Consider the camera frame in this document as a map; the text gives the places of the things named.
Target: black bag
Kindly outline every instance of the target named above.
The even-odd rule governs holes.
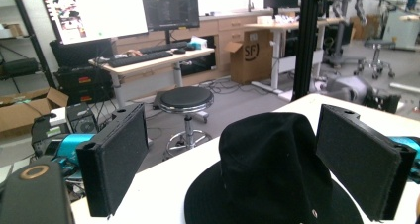
[[[38,70],[38,63],[34,58],[17,59],[3,64],[7,76],[18,77],[34,74]]]

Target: black hat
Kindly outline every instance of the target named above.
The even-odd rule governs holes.
[[[363,223],[315,151],[301,114],[263,113],[230,124],[219,141],[221,161],[186,193],[186,223]]]

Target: cardboard box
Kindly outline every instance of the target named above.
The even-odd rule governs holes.
[[[0,139],[30,133],[35,118],[67,106],[67,100],[53,88],[0,97]]]
[[[224,50],[231,53],[231,80],[250,84],[271,78],[272,32],[257,30],[244,32],[243,42],[229,42]]]
[[[8,24],[6,25],[6,28],[10,30],[12,36],[15,38],[24,36],[24,33],[22,32],[21,26],[19,26],[19,24]]]
[[[369,38],[377,38],[379,36],[380,15],[367,15],[367,24],[362,25],[359,17],[351,17],[355,33],[353,39],[365,40]]]

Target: drawer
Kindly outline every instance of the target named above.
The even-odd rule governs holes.
[[[219,30],[232,30],[243,28],[245,24],[252,24],[257,22],[257,16],[252,17],[237,17],[219,20]]]
[[[192,36],[204,37],[217,35],[218,27],[217,20],[201,21],[199,28],[174,30],[172,36],[177,40],[189,39]]]

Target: black metal pole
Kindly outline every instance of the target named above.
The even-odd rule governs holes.
[[[300,3],[299,40],[297,42],[292,101],[305,96],[309,91],[312,59],[316,45],[318,1],[301,0]]]

